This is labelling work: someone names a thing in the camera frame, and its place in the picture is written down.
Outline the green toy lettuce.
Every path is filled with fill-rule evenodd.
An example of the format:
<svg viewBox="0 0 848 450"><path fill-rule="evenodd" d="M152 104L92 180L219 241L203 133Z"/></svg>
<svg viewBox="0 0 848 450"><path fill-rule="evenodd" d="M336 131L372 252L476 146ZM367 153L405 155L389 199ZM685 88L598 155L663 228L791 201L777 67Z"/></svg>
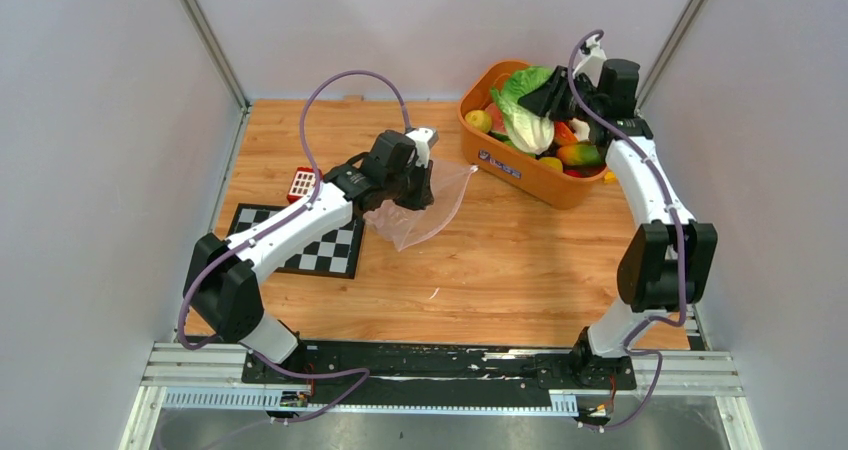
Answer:
<svg viewBox="0 0 848 450"><path fill-rule="evenodd" d="M554 123L519 104L521 97L538 90L553 72L549 67L529 66L514 72L500 89L490 89L490 96L501 112L510 141L522 152L539 155L553 141Z"/></svg>

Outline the clear zip top bag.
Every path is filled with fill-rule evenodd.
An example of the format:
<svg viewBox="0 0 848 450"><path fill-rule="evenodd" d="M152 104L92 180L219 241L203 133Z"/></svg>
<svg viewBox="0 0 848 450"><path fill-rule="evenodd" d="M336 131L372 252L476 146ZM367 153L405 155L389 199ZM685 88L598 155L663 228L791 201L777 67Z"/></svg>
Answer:
<svg viewBox="0 0 848 450"><path fill-rule="evenodd" d="M476 165L433 159L425 200L386 201L364 215L366 224L398 252L435 237L457 215Z"/></svg>

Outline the orange plastic basket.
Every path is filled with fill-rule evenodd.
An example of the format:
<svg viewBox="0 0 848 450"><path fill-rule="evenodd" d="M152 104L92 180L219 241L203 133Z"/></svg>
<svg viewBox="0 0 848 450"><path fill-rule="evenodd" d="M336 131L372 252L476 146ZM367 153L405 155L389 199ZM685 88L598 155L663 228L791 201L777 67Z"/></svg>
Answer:
<svg viewBox="0 0 848 450"><path fill-rule="evenodd" d="M461 152L465 159L480 166L493 176L537 197L559 210L580 205L599 186L610 170L601 166L586 177L576 177L557 172L552 167L531 158L506 145L494 137L473 128L465 115L474 110L483 110L491 102L490 90L500 89L516 71L528 64L521 60L502 60L484 71L457 107L457 118L461 125Z"/></svg>

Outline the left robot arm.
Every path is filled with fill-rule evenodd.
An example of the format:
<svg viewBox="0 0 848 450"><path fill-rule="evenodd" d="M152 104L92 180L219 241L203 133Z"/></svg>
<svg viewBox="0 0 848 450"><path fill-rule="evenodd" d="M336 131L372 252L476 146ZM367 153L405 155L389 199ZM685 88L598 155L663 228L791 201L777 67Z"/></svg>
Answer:
<svg viewBox="0 0 848 450"><path fill-rule="evenodd" d="M264 308L260 285L293 255L332 230L384 202L413 211L434 197L430 152L438 134L430 128L382 132L372 148L320 177L297 202L247 230L195 245L183 311L193 309L226 343L239 343L268 359L283 383L306 370L299 338Z"/></svg>

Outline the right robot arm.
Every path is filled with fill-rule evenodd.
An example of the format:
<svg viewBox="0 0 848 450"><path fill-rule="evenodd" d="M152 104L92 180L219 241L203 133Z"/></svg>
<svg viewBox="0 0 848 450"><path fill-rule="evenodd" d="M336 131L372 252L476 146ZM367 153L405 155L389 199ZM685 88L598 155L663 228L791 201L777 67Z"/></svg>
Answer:
<svg viewBox="0 0 848 450"><path fill-rule="evenodd" d="M577 118L590 144L619 178L636 226L617 269L618 297L584 328L569 366L584 387L621 373L631 348L652 326L680 326L686 308L704 293L718 234L678 199L657 156L649 124L637 116L640 67L624 59L602 63L597 83L564 66L520 98L532 113L553 121Z"/></svg>

